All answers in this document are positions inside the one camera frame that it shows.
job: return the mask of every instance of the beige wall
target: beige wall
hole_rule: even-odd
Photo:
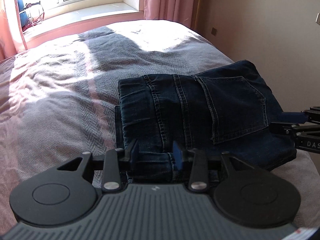
[[[320,0],[202,0],[201,8],[197,31],[232,60],[253,62],[284,111],[320,106]],[[311,157],[320,171],[320,155]]]

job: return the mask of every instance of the bedspread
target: bedspread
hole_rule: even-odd
[[[80,152],[100,155],[115,146],[119,79],[191,75],[231,63],[198,34],[167,21],[111,24],[2,62],[0,234],[16,223],[9,195],[19,182]]]

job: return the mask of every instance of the window sill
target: window sill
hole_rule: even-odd
[[[26,42],[28,42],[41,35],[48,34],[52,31],[58,31],[67,25],[84,21],[94,21],[114,15],[123,15],[128,13],[141,12],[123,2],[88,7],[44,20],[41,24],[26,30],[24,32],[24,38]]]

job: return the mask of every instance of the white and red sticker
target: white and red sticker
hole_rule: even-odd
[[[299,228],[291,235],[282,238],[281,240],[307,240],[309,239],[318,228]]]

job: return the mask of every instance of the red wire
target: red wire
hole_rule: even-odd
[[[24,25],[24,26],[22,27],[22,31],[23,31],[23,32],[26,31],[28,28],[30,28],[30,27],[32,27],[32,26],[36,26],[36,25],[42,23],[43,20],[44,20],[44,11],[42,11],[42,13],[39,15],[39,17],[38,17],[35,21],[33,21],[33,17],[30,17],[30,18],[32,18],[32,21],[31,21],[31,23],[28,23],[28,24],[26,24],[26,25]]]

